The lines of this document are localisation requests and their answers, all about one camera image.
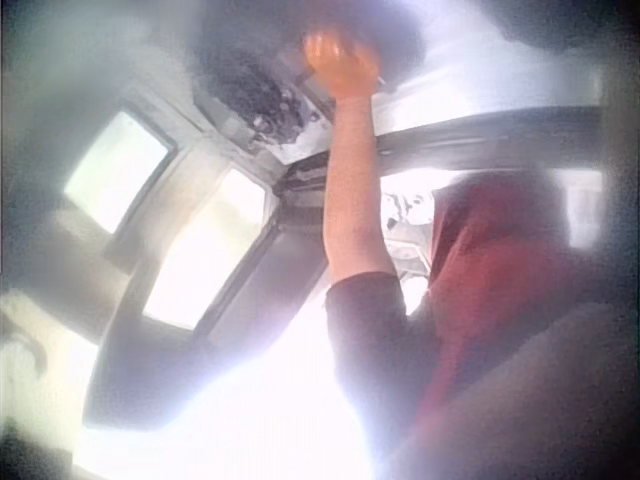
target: black sleeve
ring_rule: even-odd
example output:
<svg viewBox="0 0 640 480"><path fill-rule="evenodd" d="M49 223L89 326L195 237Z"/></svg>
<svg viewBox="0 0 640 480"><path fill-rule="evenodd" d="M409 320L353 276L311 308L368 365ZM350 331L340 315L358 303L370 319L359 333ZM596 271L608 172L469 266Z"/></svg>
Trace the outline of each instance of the black sleeve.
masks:
<svg viewBox="0 0 640 480"><path fill-rule="evenodd" d="M383 461L402 440L428 380L430 336L410 324L395 275L364 273L336 283L326 299L336 376Z"/></svg>

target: car window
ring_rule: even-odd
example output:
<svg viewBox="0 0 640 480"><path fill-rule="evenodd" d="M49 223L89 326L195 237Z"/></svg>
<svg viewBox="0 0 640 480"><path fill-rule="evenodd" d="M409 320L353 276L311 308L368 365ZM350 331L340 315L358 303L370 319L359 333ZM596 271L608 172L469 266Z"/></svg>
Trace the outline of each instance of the car window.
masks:
<svg viewBox="0 0 640 480"><path fill-rule="evenodd" d="M108 233L114 233L169 147L128 113L109 122L81 159L64 193Z"/></svg>
<svg viewBox="0 0 640 480"><path fill-rule="evenodd" d="M193 329L258 238L266 191L231 169L177 236L144 308L144 314Z"/></svg>

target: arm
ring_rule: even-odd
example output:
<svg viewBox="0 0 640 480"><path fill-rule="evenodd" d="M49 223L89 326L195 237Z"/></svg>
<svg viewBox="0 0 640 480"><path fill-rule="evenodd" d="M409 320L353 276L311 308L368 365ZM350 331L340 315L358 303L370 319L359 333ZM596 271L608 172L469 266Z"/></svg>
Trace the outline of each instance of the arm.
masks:
<svg viewBox="0 0 640 480"><path fill-rule="evenodd" d="M364 272L395 274L380 224L380 176L369 97L337 104L324 245L333 282Z"/></svg>
<svg viewBox="0 0 640 480"><path fill-rule="evenodd" d="M331 32L309 37L305 50L337 105L324 211L332 281L365 272L395 275L380 225L380 176L371 118L376 59L363 47L348 52Z"/></svg>

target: black trim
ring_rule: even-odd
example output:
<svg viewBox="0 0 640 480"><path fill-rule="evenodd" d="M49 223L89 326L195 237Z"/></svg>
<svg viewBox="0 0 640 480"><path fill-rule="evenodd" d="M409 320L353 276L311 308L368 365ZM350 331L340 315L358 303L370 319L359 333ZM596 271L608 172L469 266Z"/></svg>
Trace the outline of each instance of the black trim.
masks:
<svg viewBox="0 0 640 480"><path fill-rule="evenodd" d="M600 160L601 110L551 107L460 118L378 137L382 171L594 166ZM328 152L294 163L274 186L283 196L322 190Z"/></svg>

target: hand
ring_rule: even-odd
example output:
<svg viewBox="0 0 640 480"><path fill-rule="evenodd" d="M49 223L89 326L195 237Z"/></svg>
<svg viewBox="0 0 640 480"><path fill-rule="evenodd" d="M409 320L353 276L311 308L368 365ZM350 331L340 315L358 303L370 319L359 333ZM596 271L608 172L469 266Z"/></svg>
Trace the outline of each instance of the hand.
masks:
<svg viewBox="0 0 640 480"><path fill-rule="evenodd" d="M317 32L304 42L307 62L336 101L370 97L378 83L378 59L362 44L349 45L335 30Z"/></svg>

